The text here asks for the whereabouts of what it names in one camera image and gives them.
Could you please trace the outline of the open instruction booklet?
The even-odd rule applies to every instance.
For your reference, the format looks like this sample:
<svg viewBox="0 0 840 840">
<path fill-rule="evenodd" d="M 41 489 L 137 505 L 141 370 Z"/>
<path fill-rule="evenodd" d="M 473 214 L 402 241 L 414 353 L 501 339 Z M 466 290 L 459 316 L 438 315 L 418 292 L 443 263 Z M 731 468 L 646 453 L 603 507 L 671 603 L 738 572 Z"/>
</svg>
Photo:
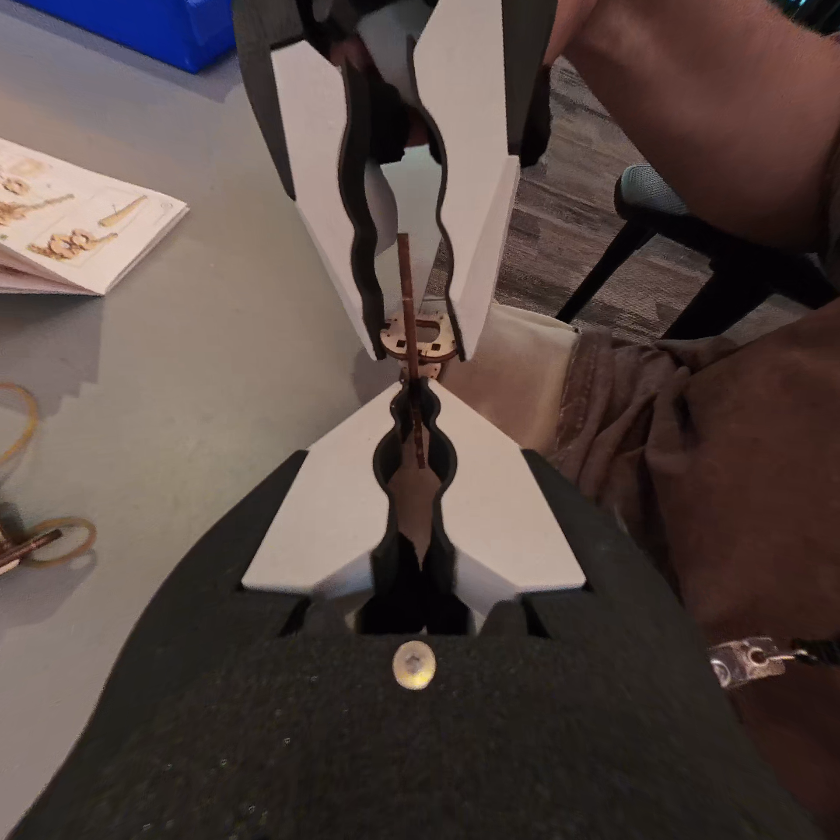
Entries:
<svg viewBox="0 0 840 840">
<path fill-rule="evenodd" d="M 1 140 L 1 292 L 102 297 L 188 210 Z"/>
</svg>

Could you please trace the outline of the blue plastic bin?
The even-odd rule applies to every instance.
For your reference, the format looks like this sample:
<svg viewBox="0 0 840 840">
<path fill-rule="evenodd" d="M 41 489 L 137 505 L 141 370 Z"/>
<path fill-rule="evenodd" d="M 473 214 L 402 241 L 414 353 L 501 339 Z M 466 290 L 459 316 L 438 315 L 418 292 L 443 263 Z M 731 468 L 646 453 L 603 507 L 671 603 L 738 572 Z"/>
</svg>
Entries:
<svg viewBox="0 0 840 840">
<path fill-rule="evenodd" d="M 23 5 L 192 74 L 235 50 L 230 1 L 23 1 Z"/>
</svg>

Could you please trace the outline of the thin wooden axle stick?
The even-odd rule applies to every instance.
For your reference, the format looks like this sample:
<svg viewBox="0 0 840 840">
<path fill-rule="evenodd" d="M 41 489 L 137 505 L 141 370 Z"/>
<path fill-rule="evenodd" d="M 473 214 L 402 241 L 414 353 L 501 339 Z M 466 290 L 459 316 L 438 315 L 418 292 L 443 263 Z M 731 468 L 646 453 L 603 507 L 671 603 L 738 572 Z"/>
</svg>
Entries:
<svg viewBox="0 0 840 840">
<path fill-rule="evenodd" d="M 406 342 L 406 370 L 409 390 L 409 402 L 413 423 L 413 440 L 418 468 L 425 469 L 426 456 L 424 450 L 424 426 L 419 401 L 419 351 L 417 342 L 417 325 L 414 309 L 413 275 L 411 268 L 410 238 L 406 233 L 398 233 L 396 237 L 397 258 L 400 270 L 403 326 Z"/>
</svg>

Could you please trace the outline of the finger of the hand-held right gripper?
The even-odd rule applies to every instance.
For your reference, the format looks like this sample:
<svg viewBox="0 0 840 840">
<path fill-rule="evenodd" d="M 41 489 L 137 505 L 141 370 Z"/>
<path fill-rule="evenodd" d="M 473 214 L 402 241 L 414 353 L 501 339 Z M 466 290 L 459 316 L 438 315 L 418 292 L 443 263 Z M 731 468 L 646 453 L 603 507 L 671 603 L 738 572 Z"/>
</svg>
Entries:
<svg viewBox="0 0 840 840">
<path fill-rule="evenodd" d="M 509 153 L 501 2 L 438 2 L 413 51 L 441 157 L 437 222 L 451 257 L 446 299 L 463 361 L 494 298 L 520 176 Z"/>
<path fill-rule="evenodd" d="M 348 109 L 341 71 L 306 39 L 270 57 L 294 202 L 339 295 L 353 329 L 372 359 L 384 358 L 363 315 L 351 266 L 355 229 L 340 191 L 340 153 Z"/>
</svg>

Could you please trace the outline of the person's brown clothing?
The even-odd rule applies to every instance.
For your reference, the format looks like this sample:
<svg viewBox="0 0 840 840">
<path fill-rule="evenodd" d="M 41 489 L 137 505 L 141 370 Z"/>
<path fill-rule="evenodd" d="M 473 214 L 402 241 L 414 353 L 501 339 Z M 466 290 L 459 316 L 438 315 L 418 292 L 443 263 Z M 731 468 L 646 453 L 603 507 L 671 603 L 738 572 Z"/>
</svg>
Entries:
<svg viewBox="0 0 840 840">
<path fill-rule="evenodd" d="M 838 302 L 736 349 L 585 335 L 555 464 L 592 506 L 578 595 L 538 613 L 580 676 L 552 838 L 838 838 L 838 669 L 724 706 L 700 648 L 838 643 Z"/>
</svg>

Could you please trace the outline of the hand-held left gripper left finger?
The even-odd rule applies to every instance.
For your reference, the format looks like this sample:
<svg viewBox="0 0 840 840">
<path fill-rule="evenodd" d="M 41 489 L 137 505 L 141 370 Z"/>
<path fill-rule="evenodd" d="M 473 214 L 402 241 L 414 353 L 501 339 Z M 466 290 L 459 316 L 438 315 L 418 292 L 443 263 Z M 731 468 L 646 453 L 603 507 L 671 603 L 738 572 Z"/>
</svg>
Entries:
<svg viewBox="0 0 840 840">
<path fill-rule="evenodd" d="M 243 587 L 313 600 L 391 592 L 400 539 L 388 485 L 410 425 L 409 387 L 395 383 L 312 444 Z"/>
</svg>

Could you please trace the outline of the black office chair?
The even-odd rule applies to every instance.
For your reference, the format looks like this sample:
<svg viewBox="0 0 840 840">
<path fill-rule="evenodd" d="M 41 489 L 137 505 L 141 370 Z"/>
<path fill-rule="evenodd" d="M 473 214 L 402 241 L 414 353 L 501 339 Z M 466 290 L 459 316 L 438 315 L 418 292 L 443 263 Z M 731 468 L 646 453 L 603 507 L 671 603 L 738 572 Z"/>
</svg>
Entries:
<svg viewBox="0 0 840 840">
<path fill-rule="evenodd" d="M 710 278 L 663 334 L 663 340 L 698 340 L 723 334 L 773 295 L 819 309 L 838 290 L 811 255 L 755 245 L 697 216 L 650 164 L 627 167 L 616 181 L 614 207 L 624 226 L 557 313 L 572 322 L 631 256 L 654 237 L 709 260 Z"/>
</svg>

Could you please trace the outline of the round wooden disc part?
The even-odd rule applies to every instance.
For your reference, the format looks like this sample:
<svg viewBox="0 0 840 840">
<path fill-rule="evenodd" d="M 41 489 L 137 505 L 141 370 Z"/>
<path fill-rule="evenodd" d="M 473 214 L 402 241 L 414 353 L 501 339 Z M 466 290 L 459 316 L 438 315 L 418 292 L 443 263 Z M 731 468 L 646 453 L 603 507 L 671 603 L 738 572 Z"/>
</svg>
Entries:
<svg viewBox="0 0 840 840">
<path fill-rule="evenodd" d="M 438 378 L 445 363 L 458 355 L 455 331 L 446 310 L 431 308 L 421 310 L 415 318 L 416 373 L 420 377 Z M 408 361 L 408 344 L 404 315 L 394 312 L 381 330 L 385 351 L 399 360 L 405 375 L 411 371 Z"/>
</svg>

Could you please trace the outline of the small tan rubber band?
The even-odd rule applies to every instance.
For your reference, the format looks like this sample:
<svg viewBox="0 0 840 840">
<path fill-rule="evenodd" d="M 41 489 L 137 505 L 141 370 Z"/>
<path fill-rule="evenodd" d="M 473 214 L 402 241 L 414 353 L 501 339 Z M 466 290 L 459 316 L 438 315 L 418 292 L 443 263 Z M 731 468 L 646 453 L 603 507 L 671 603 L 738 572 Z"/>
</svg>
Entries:
<svg viewBox="0 0 840 840">
<path fill-rule="evenodd" d="M 34 556 L 30 554 L 21 560 L 20 565 L 26 568 L 47 570 L 50 568 L 60 566 L 62 564 L 69 563 L 88 554 L 93 549 L 93 546 L 97 541 L 98 530 L 93 524 L 93 522 L 86 518 L 63 517 L 43 520 L 36 523 L 36 525 L 34 525 L 30 529 L 29 534 L 31 536 L 34 536 L 37 533 L 47 532 L 51 530 L 63 531 L 68 529 L 81 529 L 84 530 L 87 534 L 84 540 L 81 543 L 79 543 L 78 546 L 76 546 L 76 548 L 72 549 L 68 553 L 53 557 L 49 560 L 37 560 Z"/>
</svg>

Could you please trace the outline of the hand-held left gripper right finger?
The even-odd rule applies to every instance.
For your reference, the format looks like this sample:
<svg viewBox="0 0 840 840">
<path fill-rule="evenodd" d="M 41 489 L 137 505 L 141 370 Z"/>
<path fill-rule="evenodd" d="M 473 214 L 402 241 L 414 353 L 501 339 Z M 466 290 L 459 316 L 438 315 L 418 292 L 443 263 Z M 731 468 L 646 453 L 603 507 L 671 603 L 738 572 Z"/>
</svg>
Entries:
<svg viewBox="0 0 840 840">
<path fill-rule="evenodd" d="M 435 381 L 423 384 L 423 412 L 443 587 L 483 617 L 524 595 L 581 590 L 585 573 L 526 452 Z"/>
</svg>

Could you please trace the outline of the cream cloth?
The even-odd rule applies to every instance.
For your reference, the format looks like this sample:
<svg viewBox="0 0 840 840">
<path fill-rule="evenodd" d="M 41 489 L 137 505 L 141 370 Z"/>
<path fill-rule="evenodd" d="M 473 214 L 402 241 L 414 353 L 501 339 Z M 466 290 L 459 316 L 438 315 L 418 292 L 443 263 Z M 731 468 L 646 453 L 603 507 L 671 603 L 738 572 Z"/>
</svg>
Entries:
<svg viewBox="0 0 840 840">
<path fill-rule="evenodd" d="M 580 334 L 542 314 L 494 302 L 471 360 L 451 360 L 445 388 L 521 448 L 550 457 Z"/>
</svg>

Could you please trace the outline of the large tan rubber band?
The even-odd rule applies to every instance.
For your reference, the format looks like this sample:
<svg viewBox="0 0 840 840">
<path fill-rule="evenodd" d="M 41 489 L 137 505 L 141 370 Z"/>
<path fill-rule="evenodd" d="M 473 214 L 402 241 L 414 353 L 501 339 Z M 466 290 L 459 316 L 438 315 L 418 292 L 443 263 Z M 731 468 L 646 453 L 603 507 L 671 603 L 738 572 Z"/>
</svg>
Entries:
<svg viewBox="0 0 840 840">
<path fill-rule="evenodd" d="M 2 392 L 15 394 L 26 410 L 26 423 L 23 432 L 1 456 L 1 468 L 4 469 L 12 465 L 18 457 L 22 456 L 32 442 L 39 427 L 40 414 L 35 397 L 23 386 L 12 382 L 2 382 L 1 390 Z"/>
</svg>

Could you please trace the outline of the person's right forearm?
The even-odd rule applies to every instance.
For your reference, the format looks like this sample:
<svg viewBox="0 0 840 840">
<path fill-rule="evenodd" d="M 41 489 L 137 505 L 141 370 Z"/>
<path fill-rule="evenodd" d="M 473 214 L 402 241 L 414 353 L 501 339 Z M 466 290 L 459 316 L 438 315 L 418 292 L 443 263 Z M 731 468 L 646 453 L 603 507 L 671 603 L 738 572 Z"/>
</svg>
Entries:
<svg viewBox="0 0 840 840">
<path fill-rule="evenodd" d="M 827 250 L 838 38 L 769 2 L 559 1 L 563 56 L 687 206 L 761 245 Z"/>
</svg>

